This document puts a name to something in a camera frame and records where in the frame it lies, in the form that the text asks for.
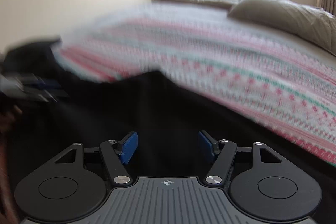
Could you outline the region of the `black pants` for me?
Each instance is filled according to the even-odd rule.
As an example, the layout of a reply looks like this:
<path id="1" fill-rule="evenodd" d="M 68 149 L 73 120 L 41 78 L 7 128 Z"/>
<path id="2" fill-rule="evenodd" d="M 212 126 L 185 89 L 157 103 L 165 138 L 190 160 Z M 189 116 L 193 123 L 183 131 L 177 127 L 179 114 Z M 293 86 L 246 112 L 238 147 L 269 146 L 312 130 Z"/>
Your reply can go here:
<path id="1" fill-rule="evenodd" d="M 58 102 L 1 95 L 1 141 L 10 188 L 75 142 L 97 147 L 136 131 L 128 172 L 138 176 L 199 176 L 209 165 L 198 155 L 197 134 L 239 146 L 260 141 L 312 176 L 322 189 L 314 218 L 335 223 L 335 168 L 238 113 L 180 88 L 159 72 L 113 84 L 78 81 Z"/>

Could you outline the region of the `beige pillow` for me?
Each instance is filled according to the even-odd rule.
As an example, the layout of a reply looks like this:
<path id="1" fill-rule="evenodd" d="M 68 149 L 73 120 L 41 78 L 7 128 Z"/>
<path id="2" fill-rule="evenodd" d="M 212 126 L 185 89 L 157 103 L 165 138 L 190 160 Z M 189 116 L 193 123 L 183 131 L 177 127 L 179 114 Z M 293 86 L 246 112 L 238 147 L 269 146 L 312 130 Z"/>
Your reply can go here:
<path id="1" fill-rule="evenodd" d="M 279 29 L 335 54 L 335 16 L 290 0 L 240 0 L 228 16 Z"/>

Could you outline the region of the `black folded garment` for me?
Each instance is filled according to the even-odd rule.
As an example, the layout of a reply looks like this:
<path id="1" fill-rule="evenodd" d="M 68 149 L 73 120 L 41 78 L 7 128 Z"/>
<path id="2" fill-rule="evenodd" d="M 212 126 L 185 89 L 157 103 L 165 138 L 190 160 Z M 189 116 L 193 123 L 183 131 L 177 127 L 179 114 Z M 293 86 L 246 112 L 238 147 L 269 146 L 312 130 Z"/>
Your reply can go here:
<path id="1" fill-rule="evenodd" d="M 4 75 L 33 74 L 52 80 L 71 77 L 72 74 L 55 60 L 52 47 L 59 44 L 60 39 L 36 41 L 9 50 L 2 63 L 2 73 Z"/>

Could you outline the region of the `patterned knit bedspread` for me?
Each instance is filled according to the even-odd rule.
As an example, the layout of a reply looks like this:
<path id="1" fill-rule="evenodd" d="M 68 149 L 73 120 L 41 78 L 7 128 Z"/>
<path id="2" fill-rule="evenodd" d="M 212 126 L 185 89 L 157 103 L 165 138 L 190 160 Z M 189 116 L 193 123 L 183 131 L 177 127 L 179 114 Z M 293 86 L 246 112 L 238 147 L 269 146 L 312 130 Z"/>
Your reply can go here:
<path id="1" fill-rule="evenodd" d="M 94 82 L 158 70 L 335 164 L 335 57 L 297 36 L 221 9 L 155 2 L 63 33 L 52 52 Z"/>

